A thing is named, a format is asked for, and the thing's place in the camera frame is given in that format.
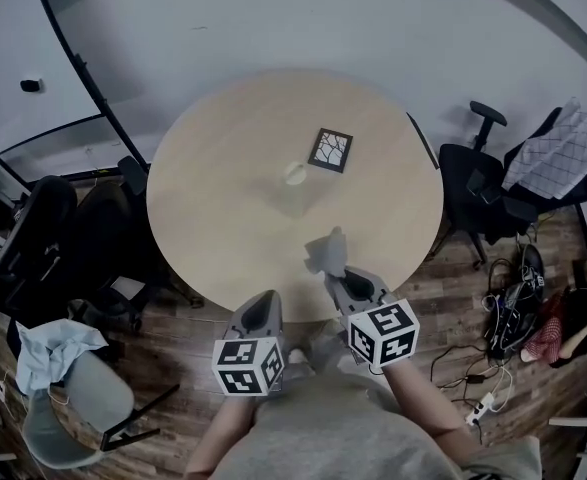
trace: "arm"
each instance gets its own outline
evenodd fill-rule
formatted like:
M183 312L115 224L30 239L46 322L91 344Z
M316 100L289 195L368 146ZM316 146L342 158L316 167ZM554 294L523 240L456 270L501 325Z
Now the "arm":
M587 335L587 325L581 331L575 333L571 336L568 340L566 340L562 344L562 348L560 349L560 357L562 359L570 359L573 356L573 352L577 346L582 342Z
M187 480L204 480L213 474L227 452L250 430L254 411L253 397L224 400L189 459L186 466Z
M405 359L382 369L404 415L460 464L482 449L455 406L413 363Z

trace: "chair leg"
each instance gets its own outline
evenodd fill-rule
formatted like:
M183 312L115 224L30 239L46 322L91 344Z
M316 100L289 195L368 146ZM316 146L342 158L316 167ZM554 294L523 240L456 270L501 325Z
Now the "chair leg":
M149 437L152 437L152 436L159 434L160 430L155 429L155 430L151 430L149 432L144 432L144 433L136 435L136 436L126 436L126 437L123 437L122 439L119 439L117 441L111 441L112 437L114 437L119 432L124 430L126 427L128 427L134 421L140 419L144 414L146 414L151 409L153 409L157 404L166 400L169 396L171 396L173 393L175 393L178 389L180 389L180 385L176 384L175 386L170 388L168 391L165 391L160 396L158 396L155 400L152 400L151 402L146 404L141 409L139 409L137 411L133 411L133 413L128 418L126 418L124 421L118 423L114 427L112 427L112 428L108 429L106 432L104 432L104 434L102 435L102 443L100 444L100 450L102 450L103 452L111 451L116 448L119 448L120 446L126 446L127 444L135 443L137 441L141 441L142 439L148 439Z
M433 249L431 252L429 252L427 254L426 261L430 261L433 258L435 258L439 254L439 252L442 250L442 247L444 247L446 242L455 234L456 231L457 230L455 229L454 226L449 226L449 229L446 230L446 233L444 233L444 236L440 239L438 244L435 246L435 249Z
M469 232L469 236L471 237L471 242L475 246L477 253L480 255L480 259L473 263L473 268L475 270L479 270L482 265L487 262L486 253L484 252L484 246L482 245L482 241L480 240L480 235L477 233Z

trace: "white cloth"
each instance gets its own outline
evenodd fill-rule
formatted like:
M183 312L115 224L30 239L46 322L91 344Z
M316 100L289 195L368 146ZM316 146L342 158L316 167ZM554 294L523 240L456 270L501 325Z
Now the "white cloth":
M502 188L509 190L518 183L546 199L561 199L586 175L587 112L571 98L551 131L524 142L509 165Z
M100 331L73 320L55 320L33 329L18 323L17 330L22 350L15 381L27 396L62 380L85 350L108 345Z

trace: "power strip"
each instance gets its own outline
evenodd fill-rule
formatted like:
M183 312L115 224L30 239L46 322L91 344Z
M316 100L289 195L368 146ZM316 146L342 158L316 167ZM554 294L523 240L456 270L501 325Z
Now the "power strip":
M467 425L470 425L471 427L475 426L480 418L493 406L493 402L495 402L495 398L492 393L489 392L484 395L482 400L480 400L480 403L476 405L475 409L473 409L466 417Z

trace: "wooden floor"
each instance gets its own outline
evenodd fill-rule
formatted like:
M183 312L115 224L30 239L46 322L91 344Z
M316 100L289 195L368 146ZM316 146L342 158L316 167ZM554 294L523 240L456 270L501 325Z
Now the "wooden floor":
M571 261L585 258L585 248L577 215L573 209L558 212L541 225L538 247L546 263L549 293L571 281ZM486 247L490 260L511 258L515 253L512 239ZM487 270L475 272L475 252L462 234L456 236L431 262L424 263L397 293L406 296L418 315L422 330L415 361L428 375L431 361L451 345L477 344L487 314L481 298L487 290ZM154 410L140 429L162 428L162 434L124 447L101 463L84 470L55 472L45 470L48 479L176 479L183 478L189 453L223 400L210 372L213 341L222 336L230 313L207 304L192 309L179 295L164 293L145 310L144 325L139 336L126 328L108 333L116 340L123 357L114 369L131 385L138 404L145 403L174 383L181 383L177 395ZM4 342L8 319L0 315L0 380L8 372L12 381L16 362ZM288 326L286 332L300 335L313 332L315 326ZM467 367L481 354L473 349L455 350L435 366L434 381L445 384L462 377ZM473 372L486 368L481 361ZM498 414L481 421L485 444L495 444L525 435L538 436L542 442L543 465L547 478L568 478L580 440L581 430L547 426L554 415L580 415L587 411L587 356L554 370L543 364L525 365L514 358L508 369L514 378L508 405ZM483 385L470 386L467 396L481 398L493 389L495 377ZM505 396L504 381L498 400ZM447 391L450 399L460 398L461 388ZM0 404L6 428L0 428L0 446L18 453L16 467L40 476L20 440L19 428L25 415L21 397L11 387L8 405L12 416ZM456 403L462 414L468 407ZM71 432L89 445L97 436L82 426L67 411L58 407Z

